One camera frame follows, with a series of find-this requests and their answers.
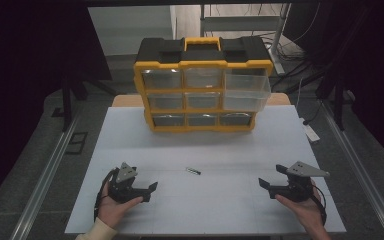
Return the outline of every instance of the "sleeve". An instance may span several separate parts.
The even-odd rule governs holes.
[[[108,227],[99,218],[96,218],[95,224],[89,232],[78,235],[76,240],[111,240],[116,234],[117,231]]]

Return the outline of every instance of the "human hand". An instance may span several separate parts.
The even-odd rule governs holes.
[[[311,180],[313,184],[313,194],[320,201],[320,195],[316,189],[316,184]],[[322,223],[322,217],[317,207],[317,204],[312,199],[307,199],[302,202],[293,202],[286,197],[283,197],[279,194],[275,196],[282,205],[289,208],[295,216],[298,218],[298,221],[305,228],[305,231],[314,239],[330,239],[329,235],[326,232],[326,229]]]
[[[119,204],[108,196],[108,182],[102,189],[102,200],[98,209],[98,218],[110,228],[115,228],[126,212],[143,201],[143,197],[134,198],[126,203]]]

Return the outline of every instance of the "pen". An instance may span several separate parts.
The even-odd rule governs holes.
[[[193,168],[190,168],[190,167],[187,167],[186,168],[186,171],[190,172],[190,173],[193,173],[193,174],[196,174],[196,175],[201,175],[201,172],[198,171],[198,170],[195,170]]]

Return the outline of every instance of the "yellow storage organizer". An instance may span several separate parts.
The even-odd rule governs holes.
[[[145,38],[134,81],[152,131],[249,131],[272,69],[259,37]]]

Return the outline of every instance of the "white table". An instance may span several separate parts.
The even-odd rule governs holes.
[[[304,233],[290,210],[270,199],[258,178],[287,185],[275,170],[302,161],[319,168],[294,106],[266,106],[251,132],[154,133],[143,108],[109,108],[66,233],[93,224],[96,194],[106,174],[136,166],[136,188],[158,182],[149,203],[128,212],[118,231],[139,236],[227,236]],[[185,171],[192,167],[202,172]],[[328,232],[345,232],[323,178]]]

